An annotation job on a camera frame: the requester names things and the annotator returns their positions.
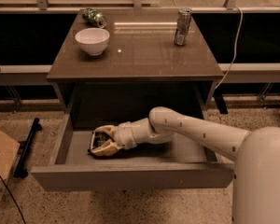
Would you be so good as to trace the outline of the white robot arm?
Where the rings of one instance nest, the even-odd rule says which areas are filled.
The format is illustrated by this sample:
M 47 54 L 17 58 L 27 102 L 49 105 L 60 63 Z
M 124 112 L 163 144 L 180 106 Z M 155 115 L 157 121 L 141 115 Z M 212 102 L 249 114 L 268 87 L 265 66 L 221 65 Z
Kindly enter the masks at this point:
M 234 162 L 232 224 L 280 224 L 279 127 L 251 132 L 158 106 L 145 119 L 96 128 L 90 153 L 108 157 L 143 143 L 168 142 L 175 133 Z

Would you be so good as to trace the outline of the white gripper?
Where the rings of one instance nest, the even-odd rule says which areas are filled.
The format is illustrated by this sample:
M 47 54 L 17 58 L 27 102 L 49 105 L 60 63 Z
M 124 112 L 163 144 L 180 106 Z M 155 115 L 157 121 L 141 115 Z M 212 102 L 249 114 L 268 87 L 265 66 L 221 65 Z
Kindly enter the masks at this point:
M 114 125 L 100 126 L 94 132 L 95 138 L 107 140 L 98 147 L 91 145 L 91 154 L 96 157 L 110 157 L 118 153 L 120 149 L 128 150 L 137 146 L 130 122 L 121 123 L 117 127 Z

